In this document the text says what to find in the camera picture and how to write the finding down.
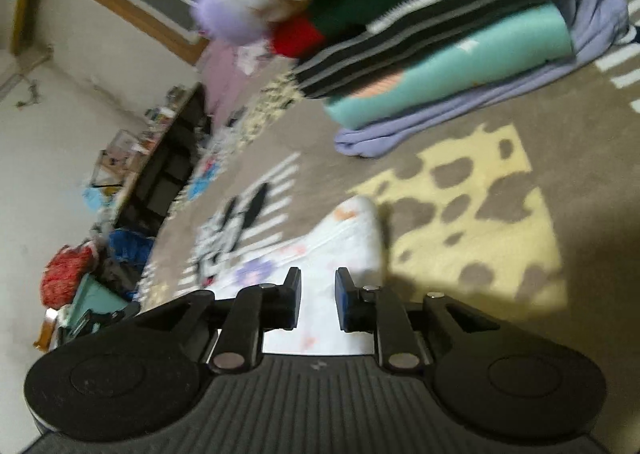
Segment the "clutter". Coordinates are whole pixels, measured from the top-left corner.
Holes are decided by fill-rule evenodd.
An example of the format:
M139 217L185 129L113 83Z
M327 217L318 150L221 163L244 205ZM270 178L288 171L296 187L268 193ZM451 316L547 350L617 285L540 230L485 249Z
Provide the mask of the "clutter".
M68 316L63 326L67 333L63 342L98 331L101 327L111 323L111 319L100 319L97 315L111 315L123 310L126 306L126 301L105 288L93 275L86 274L82 278L68 310Z
M121 263L107 256L94 272L96 279L109 290L117 293L125 301L133 301L138 292L140 272L129 263Z
M90 188L105 189L102 193L110 197L124 184L135 159L138 138L121 129L102 150L95 162Z
M58 310L71 304L81 279L98 264L98 250L88 241L76 248L62 247L47 264L40 282L40 301L45 306L45 318L40 336L33 343L34 348L46 353L56 329Z
M30 98L28 101L20 100L15 104L15 107L18 110L22 110L22 108L26 108L29 106L33 106L34 104L40 104L40 91L38 90L38 81L29 79L26 75L20 75L25 81L29 84L29 95Z
M139 232L121 228L109 234L110 256L118 262L127 263L140 273L149 259L153 246L153 239Z
M93 212L98 212L102 207L109 205L114 189L118 187L86 187L82 191L84 204Z
M165 106L156 106L146 110L145 119L150 126L168 126L175 117L175 112Z
M180 191L170 208L174 216L186 203L196 199L242 149L260 136L289 107L302 99L291 72L278 75L249 101L234 111L226 125L217 129L207 151L193 171L188 185Z

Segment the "striped fabric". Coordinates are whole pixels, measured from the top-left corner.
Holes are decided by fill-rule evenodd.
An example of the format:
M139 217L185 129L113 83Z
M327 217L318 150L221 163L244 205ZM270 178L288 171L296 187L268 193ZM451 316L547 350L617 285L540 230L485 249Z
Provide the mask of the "striped fabric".
M300 60L294 74L309 98L341 96L508 14L548 0L409 0L362 33Z

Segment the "red fabric pile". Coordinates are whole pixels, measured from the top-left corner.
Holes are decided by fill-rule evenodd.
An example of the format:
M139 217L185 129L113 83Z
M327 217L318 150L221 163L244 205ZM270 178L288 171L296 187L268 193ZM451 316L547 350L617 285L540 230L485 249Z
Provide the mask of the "red fabric pile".
M40 283L42 304L53 309L71 304L82 276L92 270L94 260L89 246L62 247L45 268Z

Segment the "white stripe pattern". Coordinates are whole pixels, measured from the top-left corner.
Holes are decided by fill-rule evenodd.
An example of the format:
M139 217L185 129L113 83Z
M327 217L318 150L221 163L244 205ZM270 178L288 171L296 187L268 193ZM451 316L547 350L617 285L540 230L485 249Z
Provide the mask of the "white stripe pattern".
M241 260L243 263L246 263L247 261L250 261L252 259L257 259L258 257L262 257L265 254L270 254L272 253L274 250L278 250L282 247L286 247L287 245L290 245L292 243L294 243L295 241L298 241L298 238L294 238L294 239L290 239L287 241L283 241L282 243L276 243L275 245L271 245L269 247L263 247L259 250L256 251L251 251L251 252L247 252L245 254L242 255Z
M287 216L286 214L281 214L279 216L276 216L275 218L271 218L270 220L265 221L264 223L261 223L259 225L254 225L253 227L248 228L242 233L241 240L245 241L249 238L257 236L258 234L261 234L264 231L267 231L277 225L280 225L281 223L284 223L288 218L289 216Z
M633 16L640 10L640 0L633 0L629 3L629 15Z
M191 293L192 291L196 291L198 289L198 287L189 287L189 288L184 288L183 290L176 290L174 293L174 297L182 297L183 295L187 295L188 293Z
M272 212L276 212L277 210L285 208L287 205L291 203L293 198L291 196L285 196L283 199L274 201L273 203L268 204L262 212L260 212L261 216L268 216Z
M178 286L182 287L184 285L194 285L196 283L196 275L189 275L188 277L183 277L180 281L178 281Z
M459 9L456 9L454 11L448 12L447 14L443 14L441 16L434 16L433 18L428 19L427 21L424 21L420 24L417 25L413 25L409 28L407 28L406 30L403 30L402 32L400 32L399 34L397 34L396 36L390 38L388 41L385 41L385 43L380 44L380 46L377 46L375 48L373 48L372 50L369 50L367 52L363 52L362 54L358 54L355 57L350 57L349 59L345 59L343 61L340 61L337 64L334 64L331 67L328 67L326 70L322 70L321 73L318 73L317 75L314 75L313 77L310 77L309 79L306 79L305 81L301 82L299 84L299 88L303 89L303 88L308 88L308 86L311 86L312 84L315 84L316 82L320 82L322 79L325 79L327 76L330 76L331 74L334 74L336 72L339 72L342 68L349 66L351 64L354 64L355 62L358 62L359 60L362 59L367 59L369 57L374 56L375 54L379 54L381 52L384 52L385 50L388 50L394 46L396 46L397 44L401 43L402 41L404 41L406 38L410 37L411 35L420 32L422 30L427 29L428 27L430 27L431 25L436 25L437 23L446 20L447 18L455 18L457 16L462 16L464 14L473 12L474 10L478 10L479 8L482 8L482 6L486 6L491 4L492 2L497 2L499 0L479 0L477 2L471 3L465 7L461 7ZM502 9L497 9L496 12L510 12L511 8L507 8L504 7ZM422 40L417 44L414 44L414 46L410 47L408 50L404 51L402 54L396 54L393 57L390 57L389 59L383 60L382 62L377 62L375 64L373 64L372 66L369 66L367 68L365 68L364 70L358 70L357 72L351 73L351 75L348 75L347 77L343 78L342 80L337 81L335 84L332 84L331 86L327 86L325 88L321 88L319 91L314 91L313 96L315 98L321 97L323 95L325 95L327 92L329 91L333 91L337 88L340 88L341 86L344 86L345 84L347 84L349 81L351 80L355 80L359 77L361 77L362 75L367 75L367 73L371 73L374 72L375 70L378 70L384 66L387 65L391 65L395 62L398 62L402 59L405 59L409 56L412 56L417 50L419 50L420 48L422 48L423 46L427 46L428 44L433 44L436 43L440 40L443 40L445 38L454 36L458 33L462 33L465 30L469 30L472 27L475 27L477 24L477 22L471 22L468 23L466 25L463 25L461 27L458 28L454 28L452 30L448 30L446 32L440 33L437 36L433 36L431 38L427 38L426 40Z
M252 252L255 250L259 250L263 247L267 247L268 245L274 245L278 243L282 239L282 232L278 232L277 234L273 234L264 238L263 240L256 241L255 243L251 243L246 245L231 254L232 257L240 257L247 252Z
M293 153L285 158L281 163L279 163L276 167L274 167L271 171L264 173L260 178L254 181L247 189L242 193L242 197L248 196L250 193L254 192L258 188L259 185L269 181L272 177L276 176L280 171L285 169L288 165L298 160L300 153Z
M296 182L295 180L290 179L289 181L286 181L285 183L281 183L277 187L273 187L273 189L270 190L270 195L271 196L277 196L279 194L282 194L286 190L291 189L291 187L293 187L293 184L295 184L295 182Z
M282 173L278 176L273 177L270 182L271 183L280 183L281 181L285 181L289 176L298 172L299 167L297 165L292 165L287 167Z
M626 73L625 75L619 75L617 77L612 77L611 82L618 89L626 88L627 86L631 86L640 80L640 68L637 70L633 70L630 73Z
M640 44L632 43L601 57L595 62L595 64L601 72L606 72L607 70L615 68L623 62L638 55L640 55Z

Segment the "black circle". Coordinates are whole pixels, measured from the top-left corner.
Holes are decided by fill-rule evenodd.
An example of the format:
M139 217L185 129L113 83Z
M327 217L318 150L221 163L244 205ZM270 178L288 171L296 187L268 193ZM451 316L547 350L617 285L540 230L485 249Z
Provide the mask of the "black circle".
M488 370L492 385L511 396L542 398L562 383L562 374L554 365L529 355L496 360Z
M130 357L97 355L78 364L70 378L82 394L114 398L136 389L145 378L145 368Z

